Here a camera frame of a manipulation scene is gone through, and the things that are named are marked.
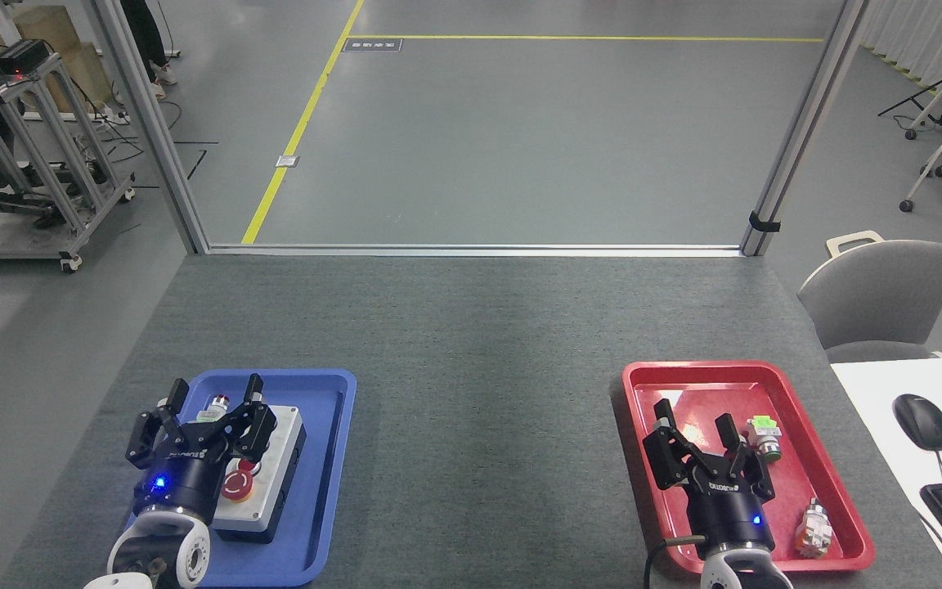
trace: person's leg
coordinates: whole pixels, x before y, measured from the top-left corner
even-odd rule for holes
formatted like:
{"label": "person's leg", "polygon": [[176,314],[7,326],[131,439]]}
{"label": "person's leg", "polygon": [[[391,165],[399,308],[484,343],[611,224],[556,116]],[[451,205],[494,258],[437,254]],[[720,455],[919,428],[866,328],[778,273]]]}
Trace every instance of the person's leg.
{"label": "person's leg", "polygon": [[162,38],[158,34],[155,17],[147,8],[146,0],[121,0],[121,5],[126,14],[126,21],[130,25],[130,31],[133,33],[133,40],[136,41],[137,50],[141,53],[141,62],[145,66],[147,79],[154,82],[157,75],[149,62],[159,64],[160,67],[165,64],[165,52],[162,49]]}
{"label": "person's leg", "polygon": [[126,10],[126,18],[130,21],[130,26],[134,29],[141,29],[141,34],[145,37],[147,58],[158,67],[165,67],[168,60],[165,59],[165,48],[162,47],[162,36],[158,33],[158,23],[155,17],[150,13],[146,0],[123,0],[123,8],[130,5]]}

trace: computer mouse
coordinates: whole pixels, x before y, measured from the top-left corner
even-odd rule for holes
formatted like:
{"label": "computer mouse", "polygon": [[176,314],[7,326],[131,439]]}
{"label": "computer mouse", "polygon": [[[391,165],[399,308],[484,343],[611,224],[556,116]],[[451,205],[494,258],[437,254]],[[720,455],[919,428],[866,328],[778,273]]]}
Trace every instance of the computer mouse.
{"label": "computer mouse", "polygon": [[942,411],[931,400],[918,395],[900,395],[893,402],[893,413],[908,438],[922,448],[942,450]]}

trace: red emergency stop button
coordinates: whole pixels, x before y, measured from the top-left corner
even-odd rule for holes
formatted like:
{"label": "red emergency stop button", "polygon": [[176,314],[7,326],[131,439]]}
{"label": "red emergency stop button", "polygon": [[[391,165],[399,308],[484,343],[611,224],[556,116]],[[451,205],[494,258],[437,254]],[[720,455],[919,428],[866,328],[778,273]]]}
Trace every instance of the red emergency stop button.
{"label": "red emergency stop button", "polygon": [[227,499],[239,503],[249,499],[253,492],[253,474],[247,470],[232,470],[224,477],[224,486],[221,488],[221,495]]}
{"label": "red emergency stop button", "polygon": [[239,470],[245,470],[245,472],[253,474],[255,477],[257,476],[257,473],[261,472],[261,463],[257,462],[254,464],[243,458],[242,460],[239,460]]}

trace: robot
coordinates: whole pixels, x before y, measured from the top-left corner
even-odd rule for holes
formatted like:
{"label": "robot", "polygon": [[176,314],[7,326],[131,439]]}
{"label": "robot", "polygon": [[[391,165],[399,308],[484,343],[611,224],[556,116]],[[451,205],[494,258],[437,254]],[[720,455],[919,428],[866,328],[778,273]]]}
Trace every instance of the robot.
{"label": "robot", "polygon": [[[765,460],[740,437],[729,413],[715,419],[725,455],[700,451],[676,428],[671,402],[653,406],[657,423],[643,439],[650,470],[661,489],[680,485],[688,496],[685,507],[693,535],[671,539],[662,546],[696,544],[703,558],[701,589],[741,589],[752,586],[792,589],[773,564],[775,546],[762,504],[777,496]],[[648,563],[655,553],[651,551]],[[648,586],[649,566],[646,568]]]}
{"label": "robot", "polygon": [[[249,377],[235,410],[180,424],[188,385],[177,378],[167,398],[137,418],[126,458],[145,476],[133,489],[133,525],[115,542],[107,575],[85,589],[193,589],[209,567],[209,526],[232,458],[261,461],[277,419]],[[164,432],[156,445],[159,433]]]}

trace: black strap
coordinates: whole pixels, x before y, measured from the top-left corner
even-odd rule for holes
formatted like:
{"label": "black strap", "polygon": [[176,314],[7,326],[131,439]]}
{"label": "black strap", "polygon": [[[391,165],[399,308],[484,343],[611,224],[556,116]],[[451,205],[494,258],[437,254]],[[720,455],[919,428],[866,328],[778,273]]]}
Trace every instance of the black strap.
{"label": "black strap", "polygon": [[780,221],[763,221],[758,218],[758,211],[751,211],[751,228],[757,232],[780,232]]}

